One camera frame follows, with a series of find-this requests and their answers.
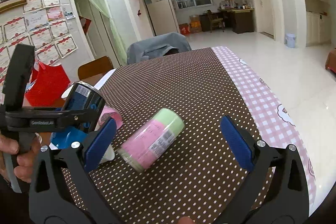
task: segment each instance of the doorway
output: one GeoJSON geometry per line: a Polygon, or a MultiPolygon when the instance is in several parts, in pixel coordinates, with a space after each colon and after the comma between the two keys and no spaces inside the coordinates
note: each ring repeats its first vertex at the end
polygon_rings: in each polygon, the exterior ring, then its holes
{"type": "Polygon", "coordinates": [[[271,0],[253,0],[253,2],[257,31],[274,39],[274,18],[271,0]]]}
{"type": "Polygon", "coordinates": [[[113,49],[113,34],[109,19],[104,16],[89,0],[75,0],[78,15],[91,20],[85,33],[86,39],[95,59],[108,56],[114,68],[120,67],[113,49]]]}

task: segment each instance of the light blue trash bin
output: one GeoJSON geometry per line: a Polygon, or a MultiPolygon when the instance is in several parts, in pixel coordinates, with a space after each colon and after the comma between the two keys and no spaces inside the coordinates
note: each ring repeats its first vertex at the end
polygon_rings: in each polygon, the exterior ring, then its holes
{"type": "Polygon", "coordinates": [[[296,36],[292,33],[286,34],[287,47],[295,48],[296,36]]]}

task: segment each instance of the gray jacket on chair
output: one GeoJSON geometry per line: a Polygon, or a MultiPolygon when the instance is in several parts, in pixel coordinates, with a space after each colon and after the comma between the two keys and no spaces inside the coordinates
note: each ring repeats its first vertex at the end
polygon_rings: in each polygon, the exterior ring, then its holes
{"type": "Polygon", "coordinates": [[[127,64],[164,56],[171,49],[177,49],[178,52],[191,51],[184,35],[176,32],[166,33],[130,45],[127,50],[127,64]]]}

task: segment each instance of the tablecloth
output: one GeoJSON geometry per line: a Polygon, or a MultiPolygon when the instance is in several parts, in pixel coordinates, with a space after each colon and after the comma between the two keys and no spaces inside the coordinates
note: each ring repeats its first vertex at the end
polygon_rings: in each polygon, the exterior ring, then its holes
{"type": "MultiPolygon", "coordinates": [[[[270,146],[294,143],[310,204],[314,201],[314,173],[293,122],[264,81],[229,49],[205,48],[124,66],[100,90],[124,118],[112,143],[115,150],[163,107],[185,123],[147,172],[137,173],[117,156],[90,173],[126,223],[174,223],[182,216],[212,223],[218,217],[247,175],[221,134],[224,115],[270,146]]],[[[272,174],[270,169],[253,208],[262,204],[272,174]]],[[[65,176],[76,204],[84,208],[70,174],[65,176]]]]}

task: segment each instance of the wooden chair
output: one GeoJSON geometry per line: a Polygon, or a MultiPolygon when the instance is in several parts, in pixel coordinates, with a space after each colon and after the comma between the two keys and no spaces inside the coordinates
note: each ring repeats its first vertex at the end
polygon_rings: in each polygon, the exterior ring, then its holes
{"type": "Polygon", "coordinates": [[[213,27],[216,25],[218,25],[218,27],[221,27],[224,32],[225,24],[223,18],[218,17],[217,14],[213,14],[211,10],[208,10],[207,12],[210,21],[210,32],[212,32],[213,27]]]}
{"type": "Polygon", "coordinates": [[[80,66],[78,68],[78,78],[83,80],[101,73],[105,74],[112,69],[113,65],[111,59],[108,56],[103,56],[80,66]]]}

